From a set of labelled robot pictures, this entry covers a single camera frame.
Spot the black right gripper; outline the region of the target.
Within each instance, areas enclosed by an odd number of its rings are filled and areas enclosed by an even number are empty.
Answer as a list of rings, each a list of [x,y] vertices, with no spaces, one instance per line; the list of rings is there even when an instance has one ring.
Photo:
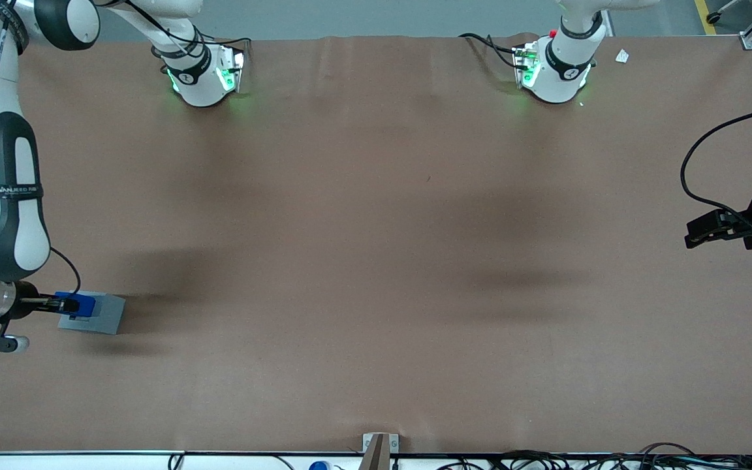
[[[22,319],[34,310],[33,302],[29,298],[36,298],[35,303],[40,306],[54,306],[54,312],[60,315],[78,315],[80,302],[65,298],[38,298],[36,286],[29,282],[15,282],[15,297],[12,305],[12,319]]]

